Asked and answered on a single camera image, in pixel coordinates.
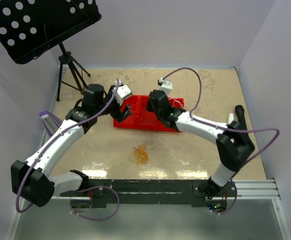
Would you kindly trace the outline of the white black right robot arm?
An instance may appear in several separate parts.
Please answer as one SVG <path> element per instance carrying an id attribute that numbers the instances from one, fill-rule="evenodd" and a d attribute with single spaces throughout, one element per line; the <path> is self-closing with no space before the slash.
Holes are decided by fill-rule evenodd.
<path id="1" fill-rule="evenodd" d="M 216 145 L 220 165 L 208 181 L 198 187 L 209 199 L 226 191 L 228 181 L 255 150 L 244 122 L 234 120 L 228 124 L 191 117 L 185 109 L 173 107 L 162 90 L 150 92 L 146 110 L 154 113 L 166 128 L 198 136 Z"/>

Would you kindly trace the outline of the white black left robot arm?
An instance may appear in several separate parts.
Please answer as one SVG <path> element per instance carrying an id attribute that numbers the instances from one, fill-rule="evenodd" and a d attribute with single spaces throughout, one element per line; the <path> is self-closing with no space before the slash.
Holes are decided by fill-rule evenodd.
<path id="1" fill-rule="evenodd" d="M 21 162 L 16 160 L 11 168 L 11 186 L 16 194 L 15 207 L 21 213 L 19 200 L 43 207 L 53 196 L 74 192 L 84 196 L 89 191 L 89 177 L 78 170 L 51 177 L 52 170 L 68 149 L 97 123 L 100 116 L 110 115 L 122 123 L 131 116 L 131 107 L 122 108 L 132 96 L 131 89 L 118 79 L 108 92 L 100 84 L 90 84 L 73 109 L 66 115 L 58 130 L 32 156 Z"/>

